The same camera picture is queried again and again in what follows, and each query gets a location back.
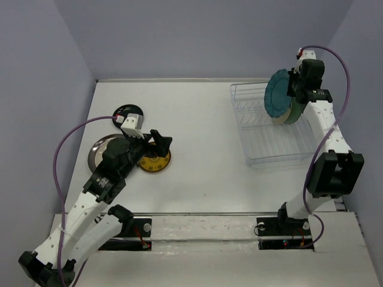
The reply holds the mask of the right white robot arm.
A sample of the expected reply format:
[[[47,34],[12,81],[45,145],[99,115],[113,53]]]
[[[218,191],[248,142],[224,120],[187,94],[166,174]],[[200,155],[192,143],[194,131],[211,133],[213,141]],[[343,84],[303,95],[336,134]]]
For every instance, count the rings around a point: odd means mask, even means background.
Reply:
[[[321,88],[324,70],[323,61],[303,59],[288,73],[287,94],[310,124],[318,147],[302,192],[278,211],[275,226],[284,235],[302,227],[323,204],[350,194],[364,165],[363,155],[352,151],[340,131],[330,92]]]

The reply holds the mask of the light blue flower plate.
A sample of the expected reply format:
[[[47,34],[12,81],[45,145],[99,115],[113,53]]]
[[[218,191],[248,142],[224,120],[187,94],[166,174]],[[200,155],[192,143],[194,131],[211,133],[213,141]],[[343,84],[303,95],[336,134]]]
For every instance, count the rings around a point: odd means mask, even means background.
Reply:
[[[306,103],[304,103],[304,104],[298,103],[296,101],[296,98],[293,97],[292,101],[291,101],[290,113],[289,113],[287,119],[284,121],[284,123],[285,124],[295,123],[300,118],[302,113],[304,112],[306,106],[307,106]]]

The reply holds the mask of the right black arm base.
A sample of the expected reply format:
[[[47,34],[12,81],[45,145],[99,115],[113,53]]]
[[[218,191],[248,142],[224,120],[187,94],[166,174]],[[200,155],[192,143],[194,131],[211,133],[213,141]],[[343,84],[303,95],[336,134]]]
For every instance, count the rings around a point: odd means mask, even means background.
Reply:
[[[280,223],[275,216],[260,217],[256,219],[253,232],[258,237],[258,246],[261,251],[314,250],[311,229],[307,219],[294,219],[293,222]]]

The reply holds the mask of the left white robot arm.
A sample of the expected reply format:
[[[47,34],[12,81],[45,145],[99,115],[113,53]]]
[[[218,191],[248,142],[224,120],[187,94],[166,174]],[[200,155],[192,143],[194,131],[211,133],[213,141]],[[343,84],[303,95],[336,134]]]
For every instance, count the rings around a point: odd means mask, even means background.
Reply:
[[[132,231],[133,213],[111,203],[126,186],[126,178],[143,157],[166,157],[171,137],[151,130],[141,138],[128,135],[108,142],[65,222],[34,251],[25,251],[19,264],[39,286],[71,286],[84,264],[114,236]]]

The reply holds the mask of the yellow amber plate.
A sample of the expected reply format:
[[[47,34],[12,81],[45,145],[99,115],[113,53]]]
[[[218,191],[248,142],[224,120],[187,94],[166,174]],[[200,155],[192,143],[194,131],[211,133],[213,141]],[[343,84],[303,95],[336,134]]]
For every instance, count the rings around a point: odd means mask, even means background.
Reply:
[[[138,167],[148,173],[158,173],[169,166],[171,157],[170,150],[165,157],[143,157],[138,163]]]

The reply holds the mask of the teal scalloped plate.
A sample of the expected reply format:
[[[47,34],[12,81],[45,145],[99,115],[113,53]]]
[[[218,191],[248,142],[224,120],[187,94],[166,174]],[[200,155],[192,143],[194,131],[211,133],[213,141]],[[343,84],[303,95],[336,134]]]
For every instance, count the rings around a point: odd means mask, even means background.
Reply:
[[[264,108],[272,118],[279,118],[290,109],[292,98],[287,95],[289,79],[288,70],[280,69],[268,81],[264,95]]]

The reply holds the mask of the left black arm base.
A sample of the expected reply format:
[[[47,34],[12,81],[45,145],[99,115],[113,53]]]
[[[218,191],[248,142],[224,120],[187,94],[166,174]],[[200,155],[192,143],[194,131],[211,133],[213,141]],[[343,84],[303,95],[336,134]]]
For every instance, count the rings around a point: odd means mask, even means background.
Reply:
[[[131,227],[123,227],[121,232],[105,242],[99,251],[151,251],[152,218],[134,218]]]

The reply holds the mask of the silver grey plate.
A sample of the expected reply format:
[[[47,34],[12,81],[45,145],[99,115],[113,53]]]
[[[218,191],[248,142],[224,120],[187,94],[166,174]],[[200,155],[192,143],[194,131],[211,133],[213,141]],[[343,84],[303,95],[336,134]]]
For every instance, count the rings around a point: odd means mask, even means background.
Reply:
[[[117,151],[122,149],[127,144],[127,140],[121,134],[111,134],[98,140],[91,147],[87,164],[91,172],[94,172],[101,161],[104,159],[103,154],[115,155]]]

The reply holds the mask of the metal rail bar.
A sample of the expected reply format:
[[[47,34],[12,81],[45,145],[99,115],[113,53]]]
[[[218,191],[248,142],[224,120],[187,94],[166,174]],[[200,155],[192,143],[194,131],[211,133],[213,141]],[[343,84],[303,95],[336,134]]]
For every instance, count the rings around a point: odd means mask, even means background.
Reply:
[[[277,216],[278,212],[134,212],[135,216]]]

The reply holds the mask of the white wire dish rack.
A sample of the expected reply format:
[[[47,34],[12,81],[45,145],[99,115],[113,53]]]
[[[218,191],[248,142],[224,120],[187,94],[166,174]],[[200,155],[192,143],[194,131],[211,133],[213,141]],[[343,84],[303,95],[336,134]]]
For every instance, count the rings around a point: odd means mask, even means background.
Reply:
[[[293,124],[275,124],[264,108],[267,83],[234,83],[231,103],[248,166],[298,163],[312,157],[316,146],[305,117]]]

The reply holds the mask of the cream and black plate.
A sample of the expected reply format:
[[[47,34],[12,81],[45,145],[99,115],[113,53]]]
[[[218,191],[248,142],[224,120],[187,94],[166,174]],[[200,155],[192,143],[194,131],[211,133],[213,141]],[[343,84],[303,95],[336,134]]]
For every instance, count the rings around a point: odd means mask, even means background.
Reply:
[[[285,121],[288,119],[288,117],[290,116],[290,113],[291,113],[291,107],[292,105],[290,105],[288,107],[288,109],[285,111],[285,113],[283,113],[280,117],[272,117],[272,121],[275,123],[275,124],[284,124]]]

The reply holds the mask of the small black plate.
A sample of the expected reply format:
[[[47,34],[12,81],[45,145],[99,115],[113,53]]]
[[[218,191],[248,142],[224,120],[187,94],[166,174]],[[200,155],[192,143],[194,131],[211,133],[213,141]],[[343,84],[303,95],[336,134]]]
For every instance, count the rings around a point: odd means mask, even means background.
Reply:
[[[113,117],[122,116],[126,118],[128,114],[138,114],[141,116],[141,119],[139,122],[139,128],[141,129],[142,124],[144,122],[144,113],[143,113],[143,110],[137,105],[134,105],[134,104],[122,105],[121,107],[117,108],[114,111]]]

